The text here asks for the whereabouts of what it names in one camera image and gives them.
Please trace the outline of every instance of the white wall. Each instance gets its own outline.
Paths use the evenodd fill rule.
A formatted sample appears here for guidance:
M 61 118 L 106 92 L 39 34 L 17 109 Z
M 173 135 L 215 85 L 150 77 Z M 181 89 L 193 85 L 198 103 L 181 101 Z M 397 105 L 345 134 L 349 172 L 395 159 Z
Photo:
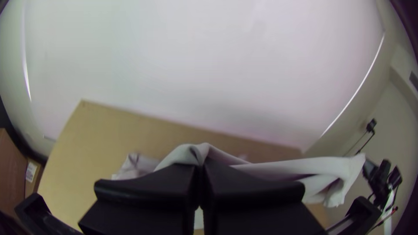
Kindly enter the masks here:
M 347 106 L 334 125 L 305 153 L 308 157 L 337 155 L 348 139 L 361 132 L 369 121 L 391 74 L 391 62 L 397 46 L 402 46 L 413 58 L 408 64 L 415 64 L 415 57 L 406 31 L 390 1 L 376 0 L 385 30 L 385 39 L 380 54 L 363 86 Z
M 24 15 L 31 107 L 52 138 L 86 98 L 306 150 L 382 38 L 373 0 L 31 0 Z
M 363 152 L 366 153 L 367 158 L 377 164 L 383 159 L 388 159 L 392 166 L 399 167 L 403 177 L 395 202 L 399 210 L 393 215 L 392 229 L 394 229 L 409 201 L 418 174 L 418 120 L 405 97 L 392 83 L 387 85 L 376 108 L 368 118 L 376 118 L 378 124 L 375 128 L 376 135 Z M 353 135 L 340 149 L 340 155 L 350 149 L 360 136 L 360 133 Z M 366 140 L 360 141 L 349 155 L 354 154 Z M 356 197 L 367 198 L 370 193 L 370 187 L 360 175 L 348 192 L 345 203 L 338 208 L 327 210 L 331 222 L 341 220 Z M 383 226 L 371 234 L 383 234 Z

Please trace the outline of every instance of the crumpled fabric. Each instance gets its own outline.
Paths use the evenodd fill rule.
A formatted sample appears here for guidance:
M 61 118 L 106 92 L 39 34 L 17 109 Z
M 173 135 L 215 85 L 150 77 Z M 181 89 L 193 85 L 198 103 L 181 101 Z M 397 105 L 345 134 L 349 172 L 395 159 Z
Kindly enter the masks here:
M 353 157 L 318 157 L 290 161 L 251 163 L 232 156 L 208 144 L 182 144 L 161 162 L 141 154 L 129 154 L 114 180 L 132 179 L 158 171 L 172 164 L 201 166 L 206 158 L 229 165 L 254 177 L 269 181 L 299 181 L 305 186 L 302 202 L 323 203 L 336 207 L 344 203 L 344 197 L 362 170 L 365 154 Z M 195 213 L 195 229 L 203 228 L 203 212 Z

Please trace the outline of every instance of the cardboard box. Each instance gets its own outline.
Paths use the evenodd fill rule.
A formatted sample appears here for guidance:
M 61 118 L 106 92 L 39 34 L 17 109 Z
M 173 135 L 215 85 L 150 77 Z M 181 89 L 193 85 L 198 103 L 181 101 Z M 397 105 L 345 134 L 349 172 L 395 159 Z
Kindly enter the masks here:
M 17 218 L 14 208 L 25 198 L 26 166 L 27 159 L 0 129 L 0 210 L 12 218 Z

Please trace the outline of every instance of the black plastic part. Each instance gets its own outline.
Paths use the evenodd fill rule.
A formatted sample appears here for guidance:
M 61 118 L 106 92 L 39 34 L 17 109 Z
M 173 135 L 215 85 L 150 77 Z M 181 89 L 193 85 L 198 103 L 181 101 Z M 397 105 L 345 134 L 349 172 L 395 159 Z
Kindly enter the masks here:
M 381 180 L 387 167 L 371 167 L 371 179 Z M 304 190 L 297 181 L 265 181 L 208 158 L 202 169 L 175 164 L 134 180 L 98 181 L 98 200 L 79 226 L 86 235 L 192 235 L 200 205 L 206 235 L 326 235 L 301 202 Z M 15 210 L 34 235 L 82 235 L 55 218 L 38 194 Z M 380 215 L 359 197 L 347 213 L 353 223 L 338 234 L 365 235 Z
M 21 202 L 15 208 L 15 212 L 34 235 L 82 235 L 55 218 L 42 196 L 37 193 L 33 193 Z
M 198 169 L 174 164 L 141 178 L 99 180 L 78 225 L 86 235 L 192 235 Z
M 339 233 L 339 235 L 364 235 L 374 226 L 382 212 L 372 205 L 366 198 L 358 197 L 351 204 L 347 215 L 353 224 Z
M 210 158 L 203 167 L 205 235 L 326 234 L 301 202 L 302 183 L 265 181 Z
M 397 188 L 402 183 L 402 176 L 397 166 L 390 173 L 388 183 L 392 185 L 392 188 Z
M 369 123 L 367 123 L 367 126 L 366 126 L 367 132 L 373 132 L 374 127 L 377 125 L 377 123 L 378 122 L 374 118 Z

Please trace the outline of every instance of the white cloth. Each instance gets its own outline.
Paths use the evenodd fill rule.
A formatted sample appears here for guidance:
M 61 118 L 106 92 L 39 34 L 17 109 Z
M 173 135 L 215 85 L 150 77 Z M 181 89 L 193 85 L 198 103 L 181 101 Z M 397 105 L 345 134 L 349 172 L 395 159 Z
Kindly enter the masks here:
M 139 154 L 128 155 L 120 171 L 112 179 L 137 178 L 158 171 L 174 163 L 203 165 L 206 157 L 229 165 L 254 177 L 269 181 L 296 180 L 305 185 L 302 202 L 320 203 L 336 207 L 362 170 L 365 155 L 353 157 L 319 157 L 267 163 L 250 163 L 219 150 L 208 143 L 182 144 L 169 153 L 159 164 Z M 203 228 L 203 213 L 195 214 L 195 229 Z

